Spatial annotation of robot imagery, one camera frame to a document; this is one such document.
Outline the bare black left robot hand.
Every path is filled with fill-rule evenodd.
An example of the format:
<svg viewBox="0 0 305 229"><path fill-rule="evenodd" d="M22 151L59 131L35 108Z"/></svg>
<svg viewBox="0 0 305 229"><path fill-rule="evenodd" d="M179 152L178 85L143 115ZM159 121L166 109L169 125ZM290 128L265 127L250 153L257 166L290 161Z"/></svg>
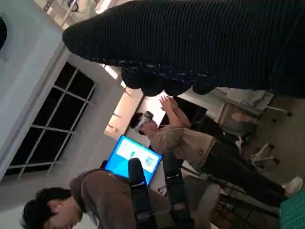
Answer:
<svg viewBox="0 0 305 229"><path fill-rule="evenodd" d="M138 158L128 162L131 200L138 229L194 229L184 180L174 153L163 156L163 172L171 209L154 213L143 168Z"/></svg>

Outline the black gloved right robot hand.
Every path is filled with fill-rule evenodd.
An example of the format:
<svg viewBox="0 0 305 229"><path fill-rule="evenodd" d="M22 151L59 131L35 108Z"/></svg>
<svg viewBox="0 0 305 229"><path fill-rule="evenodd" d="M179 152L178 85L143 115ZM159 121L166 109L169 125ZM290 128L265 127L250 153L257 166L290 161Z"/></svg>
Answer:
<svg viewBox="0 0 305 229"><path fill-rule="evenodd" d="M216 87L305 96L302 0L134 0L68 27L85 60L120 67L146 96Z"/></svg>

